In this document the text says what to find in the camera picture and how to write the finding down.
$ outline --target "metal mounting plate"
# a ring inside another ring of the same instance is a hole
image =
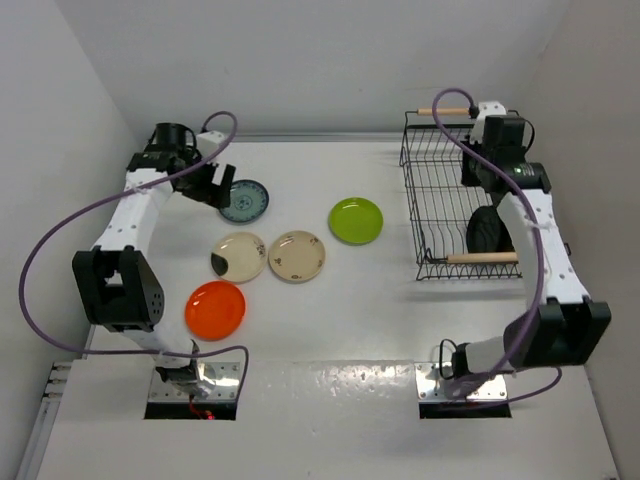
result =
[[[478,403],[501,402],[507,400],[507,384],[502,375],[484,383],[477,391],[467,396],[466,400],[450,400],[444,394],[442,378],[438,363],[415,363],[416,387],[418,388],[419,403]],[[451,373],[451,362],[442,364],[445,375]]]
[[[202,369],[201,378],[210,391],[207,397],[194,398],[193,403],[233,403],[240,385],[240,363],[207,362],[198,365]],[[148,402],[151,403],[187,403],[189,396],[170,383],[164,383],[158,372],[153,372],[149,387]]]

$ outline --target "table surface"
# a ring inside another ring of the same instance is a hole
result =
[[[324,242],[325,267],[297,285],[267,267],[240,286],[247,300],[240,328],[223,341],[200,342],[201,350],[244,344],[251,351],[235,422],[142,420],[151,359],[76,361],[39,478],[615,475],[581,367],[565,369],[554,391],[514,405],[511,419],[418,419],[411,362],[434,359],[443,337],[500,334],[525,300],[518,280],[414,280],[398,157],[399,141],[233,144],[221,162],[236,165],[237,178],[263,183],[271,197],[267,212],[245,226],[174,195],[148,258],[165,291],[163,322],[185,328],[185,302],[215,279],[209,253],[228,233],[253,232],[270,245],[286,231],[308,230]],[[330,209],[351,196],[374,201],[384,214],[371,244],[348,246],[329,230]],[[94,348],[131,346],[102,329],[92,341]],[[508,380],[509,394],[552,377],[521,374]]]

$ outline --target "metal wire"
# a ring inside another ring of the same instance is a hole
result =
[[[447,255],[468,253],[467,222],[478,207],[490,205],[491,199],[481,188],[461,184],[462,151],[435,125],[412,123],[416,117],[416,112],[405,113],[400,153],[418,265],[416,280],[520,277],[515,263],[446,263]],[[447,128],[464,140],[472,126]]]

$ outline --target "gray wall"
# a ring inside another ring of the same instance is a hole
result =
[[[400,130],[443,86],[509,101],[568,0],[56,0],[139,140],[214,110],[242,132]]]
[[[521,102],[579,275],[613,312],[588,371],[624,479],[640,478],[639,21],[637,0],[575,0]]]
[[[51,362],[65,358],[22,318],[22,263],[57,220],[122,188],[135,143],[53,0],[4,1],[0,32],[0,479],[8,480]],[[91,246],[109,215],[103,209],[63,230],[36,259],[28,300],[59,339],[83,344],[88,325],[70,262],[76,249]]]

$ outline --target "wooden dowel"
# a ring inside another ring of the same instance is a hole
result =
[[[447,256],[447,263],[515,263],[517,261],[516,252],[466,253]]]
[[[433,110],[431,108],[419,108],[418,115],[432,115]],[[439,108],[438,115],[465,115],[469,116],[468,108]]]

